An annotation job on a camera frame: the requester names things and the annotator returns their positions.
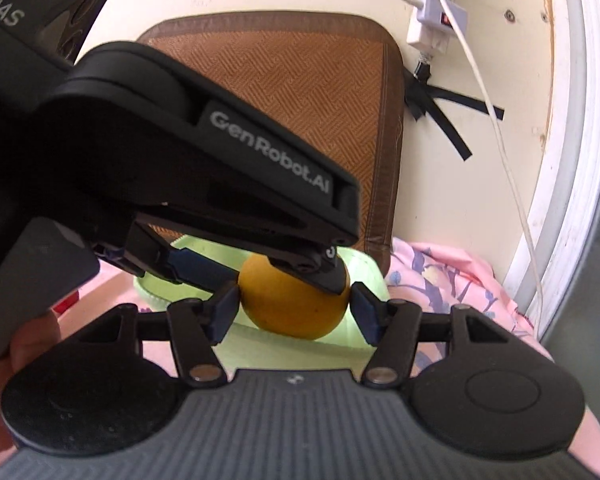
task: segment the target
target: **orange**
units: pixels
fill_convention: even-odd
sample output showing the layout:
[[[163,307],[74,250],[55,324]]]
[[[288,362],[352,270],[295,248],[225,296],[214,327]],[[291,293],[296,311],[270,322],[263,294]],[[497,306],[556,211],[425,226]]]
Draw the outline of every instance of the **orange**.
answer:
[[[327,335],[342,321],[349,304],[349,274],[336,296],[273,267],[266,256],[253,254],[238,276],[242,307],[263,330],[302,339]]]

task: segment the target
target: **plug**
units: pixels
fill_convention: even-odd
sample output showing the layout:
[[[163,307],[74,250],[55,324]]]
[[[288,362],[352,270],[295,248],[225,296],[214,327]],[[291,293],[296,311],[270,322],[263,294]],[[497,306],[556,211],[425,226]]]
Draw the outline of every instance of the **plug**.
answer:
[[[454,34],[454,30],[451,27],[451,22],[449,21],[448,16],[445,14],[444,9],[442,8],[442,3],[440,0],[420,0],[424,6],[421,9],[418,9],[416,14],[416,19],[422,23],[423,25],[427,25],[427,27],[435,28],[436,30],[440,30],[445,34]],[[457,6],[453,2],[448,2],[449,8],[453,13],[453,16],[456,18],[456,22],[460,26],[460,30],[462,33],[466,33],[466,22],[467,22],[467,14],[466,10],[462,7]]]
[[[427,0],[421,1],[425,5],[427,4]],[[443,18],[442,15],[434,12],[436,6],[440,6],[440,12],[443,14],[440,0],[429,1],[431,6],[427,9],[429,11],[428,14],[425,12],[424,7],[417,12],[411,13],[409,29],[407,31],[407,44],[410,44],[412,47],[430,56],[434,56],[435,54],[445,54],[450,35],[449,30],[445,25],[445,22],[448,20],[446,20],[446,16]],[[450,5],[453,2],[453,0],[447,1]],[[457,6],[452,7],[452,10],[454,11],[454,16],[457,17],[458,15],[455,12],[456,7]],[[461,9],[461,7],[457,8],[458,11],[464,15],[464,26],[466,27],[466,11]]]

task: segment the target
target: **brown chair cushion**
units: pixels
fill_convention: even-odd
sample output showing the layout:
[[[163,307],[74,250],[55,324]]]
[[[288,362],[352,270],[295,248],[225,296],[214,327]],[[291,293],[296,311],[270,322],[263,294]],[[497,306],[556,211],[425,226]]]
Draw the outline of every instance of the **brown chair cushion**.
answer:
[[[352,173],[362,189],[355,247],[388,271],[404,82],[400,50],[384,28],[348,14],[228,12],[162,22],[138,41],[227,88]]]

